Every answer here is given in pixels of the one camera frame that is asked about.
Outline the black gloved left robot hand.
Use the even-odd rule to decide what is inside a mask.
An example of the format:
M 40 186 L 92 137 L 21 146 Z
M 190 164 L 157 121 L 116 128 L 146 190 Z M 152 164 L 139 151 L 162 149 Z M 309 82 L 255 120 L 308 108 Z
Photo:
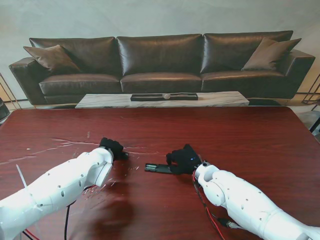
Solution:
M 123 152 L 124 147 L 116 140 L 103 137 L 100 141 L 99 147 L 110 150 L 113 154 L 114 160 L 123 160 L 127 157 L 126 153 Z

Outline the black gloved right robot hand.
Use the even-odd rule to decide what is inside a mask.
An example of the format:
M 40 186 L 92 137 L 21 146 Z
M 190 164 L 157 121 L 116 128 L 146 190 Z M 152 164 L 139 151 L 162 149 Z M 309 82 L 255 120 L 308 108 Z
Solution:
M 202 164 L 201 158 L 189 144 L 186 144 L 182 149 L 168 153 L 166 162 L 174 175 L 191 175 Z

